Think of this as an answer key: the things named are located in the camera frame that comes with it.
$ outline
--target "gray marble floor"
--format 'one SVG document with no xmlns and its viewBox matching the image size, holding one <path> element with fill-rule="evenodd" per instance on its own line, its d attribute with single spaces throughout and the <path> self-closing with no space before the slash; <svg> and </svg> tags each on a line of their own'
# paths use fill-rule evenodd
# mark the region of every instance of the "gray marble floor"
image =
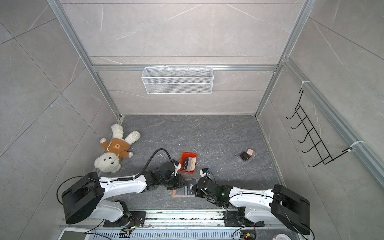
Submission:
<svg viewBox="0 0 384 240">
<path fill-rule="evenodd" d="M 195 174 L 208 167 L 220 185 L 233 185 L 245 189 L 269 189 L 279 180 L 254 116 L 126 116 L 122 123 L 124 137 L 137 130 L 141 138 L 132 145 L 134 156 L 123 159 L 122 168 L 115 174 L 127 176 L 138 173 L 152 153 L 158 148 L 168 150 L 171 157 L 180 161 L 183 152 L 197 154 Z M 238 155 L 251 148 L 256 158 L 244 162 Z M 147 170 L 153 170 L 167 161 L 159 152 Z M 172 198 L 172 191 L 159 187 L 154 191 L 125 194 L 112 200 L 124 200 L 130 209 L 153 208 L 215 208 L 200 198 Z"/>
</svg>

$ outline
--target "teddy bear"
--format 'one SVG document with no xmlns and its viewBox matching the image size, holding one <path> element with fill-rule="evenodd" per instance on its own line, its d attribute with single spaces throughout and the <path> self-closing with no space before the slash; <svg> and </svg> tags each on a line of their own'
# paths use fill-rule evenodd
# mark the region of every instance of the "teddy bear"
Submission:
<svg viewBox="0 0 384 240">
<path fill-rule="evenodd" d="M 120 162 L 123 158 L 133 157 L 133 152 L 129 152 L 128 150 L 131 145 L 140 138 L 140 133 L 133 131 L 123 139 L 124 130 L 120 124 L 112 125 L 111 129 L 113 139 L 111 142 L 108 142 L 105 138 L 100 140 L 105 152 L 95 160 L 94 165 L 102 172 L 115 173 L 120 170 Z"/>
</svg>

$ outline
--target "brown hoodie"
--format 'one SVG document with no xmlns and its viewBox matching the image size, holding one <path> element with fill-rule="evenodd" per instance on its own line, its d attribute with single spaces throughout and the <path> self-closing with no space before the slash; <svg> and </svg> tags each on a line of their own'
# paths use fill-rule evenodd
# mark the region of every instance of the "brown hoodie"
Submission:
<svg viewBox="0 0 384 240">
<path fill-rule="evenodd" d="M 119 158 L 119 162 L 123 158 L 128 158 L 129 152 L 128 149 L 131 147 L 126 141 L 118 138 L 112 139 L 111 143 L 108 141 L 105 141 L 101 144 L 103 148 L 105 149 L 104 153 L 112 152 L 117 155 Z"/>
</svg>

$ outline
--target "metal mesh basket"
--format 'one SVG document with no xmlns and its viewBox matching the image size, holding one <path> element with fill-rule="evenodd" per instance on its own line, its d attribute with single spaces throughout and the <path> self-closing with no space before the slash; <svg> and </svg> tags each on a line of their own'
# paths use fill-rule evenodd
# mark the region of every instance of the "metal mesh basket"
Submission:
<svg viewBox="0 0 384 240">
<path fill-rule="evenodd" d="M 148 94 L 212 93 L 212 67 L 146 67 L 141 76 Z"/>
</svg>

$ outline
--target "orange basket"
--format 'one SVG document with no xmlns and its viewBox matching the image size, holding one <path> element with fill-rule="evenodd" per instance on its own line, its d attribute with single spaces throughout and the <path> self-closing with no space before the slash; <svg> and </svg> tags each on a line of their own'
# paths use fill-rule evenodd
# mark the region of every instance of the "orange basket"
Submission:
<svg viewBox="0 0 384 240">
<path fill-rule="evenodd" d="M 196 158 L 196 164 L 197 164 L 197 154 L 189 153 L 189 152 L 184 152 L 183 155 L 181 155 L 181 163 L 180 163 L 181 166 L 183 166 L 184 159 L 187 158 L 187 157 L 195 157 Z M 192 172 L 186 172 L 186 171 L 181 171 L 181 169 L 180 169 L 179 172 L 188 173 L 188 174 L 194 174 L 195 170 L 193 170 Z"/>
</svg>

